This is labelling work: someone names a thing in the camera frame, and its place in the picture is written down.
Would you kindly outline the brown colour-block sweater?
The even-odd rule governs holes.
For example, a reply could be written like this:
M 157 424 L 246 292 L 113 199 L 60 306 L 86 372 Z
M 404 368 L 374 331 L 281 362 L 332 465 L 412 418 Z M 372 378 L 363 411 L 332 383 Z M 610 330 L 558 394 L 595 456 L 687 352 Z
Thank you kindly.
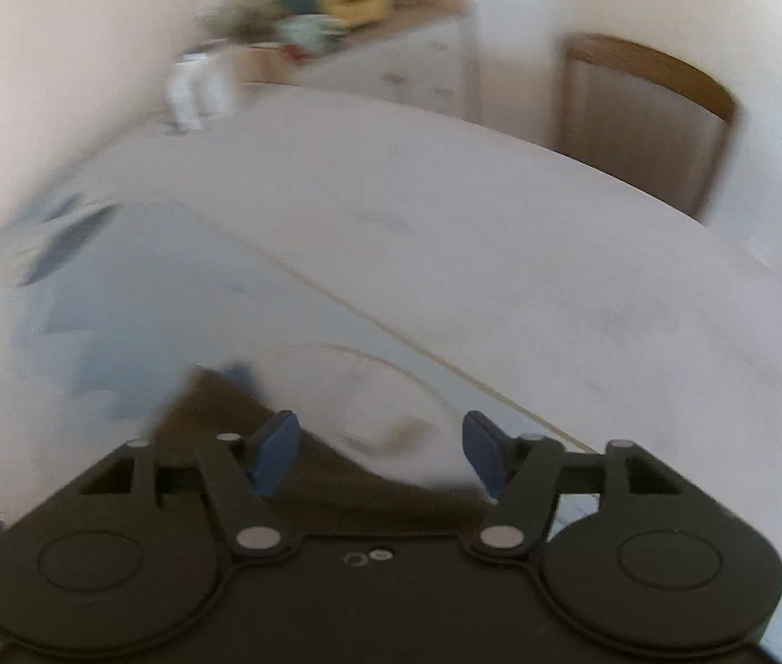
M 252 435 L 274 415 L 243 366 L 195 367 L 148 436 L 172 461 L 189 461 L 196 447 L 219 433 Z M 279 493 L 269 499 L 275 515 L 300 533 L 346 535 L 469 535 L 490 504 L 475 489 L 423 487 L 387 480 L 343 456 L 311 433 Z

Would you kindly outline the blue patterned table mat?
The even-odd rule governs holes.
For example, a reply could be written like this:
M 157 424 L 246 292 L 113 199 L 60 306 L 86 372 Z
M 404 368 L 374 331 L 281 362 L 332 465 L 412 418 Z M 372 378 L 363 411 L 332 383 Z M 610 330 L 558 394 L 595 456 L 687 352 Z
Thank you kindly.
M 168 203 L 0 241 L 0 510 L 148 432 L 199 370 L 361 465 L 470 489 L 468 409 L 576 447 L 632 439 L 782 552 L 782 283 L 629 190 L 399 219 L 272 209 L 238 234 Z

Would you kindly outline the wooden slatted chair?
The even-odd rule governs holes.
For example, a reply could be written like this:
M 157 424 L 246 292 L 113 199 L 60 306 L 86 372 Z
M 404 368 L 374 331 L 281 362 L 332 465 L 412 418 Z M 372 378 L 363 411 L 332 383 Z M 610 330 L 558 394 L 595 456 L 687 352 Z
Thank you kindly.
M 699 220 L 741 102 L 703 70 L 611 34 L 560 41 L 555 148 Z

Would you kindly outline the wooden white sideboard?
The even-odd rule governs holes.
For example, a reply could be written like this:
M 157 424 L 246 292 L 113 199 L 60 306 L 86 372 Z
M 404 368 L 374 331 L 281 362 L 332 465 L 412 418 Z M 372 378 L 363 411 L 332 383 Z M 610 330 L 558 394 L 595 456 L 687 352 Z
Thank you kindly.
M 271 42 L 240 46 L 232 61 L 246 86 L 310 87 L 481 120 L 477 23 L 469 0 L 415 0 L 387 21 L 348 34 L 324 57 L 296 61 Z

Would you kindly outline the mint green mug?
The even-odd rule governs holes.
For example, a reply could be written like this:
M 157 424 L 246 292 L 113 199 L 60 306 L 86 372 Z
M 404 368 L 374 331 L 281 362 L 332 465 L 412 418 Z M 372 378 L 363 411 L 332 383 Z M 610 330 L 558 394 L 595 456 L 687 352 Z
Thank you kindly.
M 330 15 L 294 15 L 279 19 L 275 33 L 283 45 L 293 46 L 303 57 L 324 57 L 336 50 L 347 25 Z

